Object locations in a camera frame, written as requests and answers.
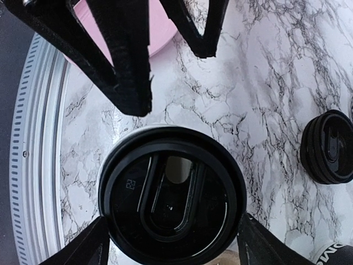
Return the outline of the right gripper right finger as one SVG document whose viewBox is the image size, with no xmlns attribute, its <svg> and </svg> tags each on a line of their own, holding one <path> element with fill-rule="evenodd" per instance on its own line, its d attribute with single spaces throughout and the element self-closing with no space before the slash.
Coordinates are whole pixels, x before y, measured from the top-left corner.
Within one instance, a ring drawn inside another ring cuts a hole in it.
<svg viewBox="0 0 353 265">
<path fill-rule="evenodd" d="M 241 264 L 312 264 L 287 247 L 249 213 L 239 225 L 237 237 Z"/>
</svg>

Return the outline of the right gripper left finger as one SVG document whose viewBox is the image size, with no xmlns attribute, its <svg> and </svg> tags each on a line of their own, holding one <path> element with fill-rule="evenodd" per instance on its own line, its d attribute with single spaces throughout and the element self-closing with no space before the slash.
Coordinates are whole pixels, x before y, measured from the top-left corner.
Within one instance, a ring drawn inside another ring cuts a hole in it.
<svg viewBox="0 0 353 265">
<path fill-rule="evenodd" d="M 62 250 L 41 262 L 41 265 L 107 264 L 109 241 L 107 220 L 100 216 Z"/>
</svg>

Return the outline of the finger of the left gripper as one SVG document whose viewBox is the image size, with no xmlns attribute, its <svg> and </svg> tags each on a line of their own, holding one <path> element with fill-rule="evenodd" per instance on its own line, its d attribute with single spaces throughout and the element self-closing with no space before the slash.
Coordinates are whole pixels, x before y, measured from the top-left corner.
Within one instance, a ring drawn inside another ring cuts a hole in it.
<svg viewBox="0 0 353 265">
<path fill-rule="evenodd" d="M 88 1 L 107 58 L 78 19 L 72 1 L 6 1 L 5 7 L 69 57 L 123 114 L 152 110 L 148 1 Z"/>
<path fill-rule="evenodd" d="M 165 0 L 162 6 L 195 56 L 215 57 L 228 0 Z"/>
</svg>

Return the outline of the brown cardboard cup carrier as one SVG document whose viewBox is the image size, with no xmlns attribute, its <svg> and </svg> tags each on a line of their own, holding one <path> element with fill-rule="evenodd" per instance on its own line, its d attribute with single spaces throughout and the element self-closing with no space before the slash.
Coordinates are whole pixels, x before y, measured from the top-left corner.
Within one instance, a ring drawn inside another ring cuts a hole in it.
<svg viewBox="0 0 353 265">
<path fill-rule="evenodd" d="M 215 259 L 216 265 L 240 265 L 239 254 L 236 251 L 226 250 Z"/>
</svg>

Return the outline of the black paper coffee cup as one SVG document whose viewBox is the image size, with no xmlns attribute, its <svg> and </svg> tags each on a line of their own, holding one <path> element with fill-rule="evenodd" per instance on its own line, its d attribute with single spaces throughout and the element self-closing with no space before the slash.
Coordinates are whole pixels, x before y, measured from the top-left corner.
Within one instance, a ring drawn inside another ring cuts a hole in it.
<svg viewBox="0 0 353 265">
<path fill-rule="evenodd" d="M 326 243 L 315 255 L 317 265 L 353 265 L 352 246 L 339 242 Z"/>
<path fill-rule="evenodd" d="M 114 144 L 114 146 L 109 150 L 108 154 L 102 161 L 100 168 L 99 168 L 99 173 L 97 177 L 97 204 L 99 208 L 99 213 L 101 213 L 101 199 L 100 199 L 100 190 L 103 187 L 103 172 L 104 170 L 108 167 L 109 162 L 113 159 L 113 156 L 116 152 L 116 149 L 126 140 L 129 140 L 130 138 L 137 136 L 140 133 L 144 133 L 145 131 L 152 130 L 155 128 L 166 128 L 169 127 L 170 125 L 168 124 L 152 124 L 152 125 L 147 125 L 135 130 L 130 131 L 129 133 L 125 134 L 124 136 L 120 137 L 117 143 Z M 108 264 L 140 264 L 136 261 L 134 261 L 132 258 L 130 258 L 128 255 L 124 254 L 122 250 L 120 250 L 112 240 L 110 240 L 110 250 L 109 250 L 109 257 L 108 257 Z"/>
</svg>

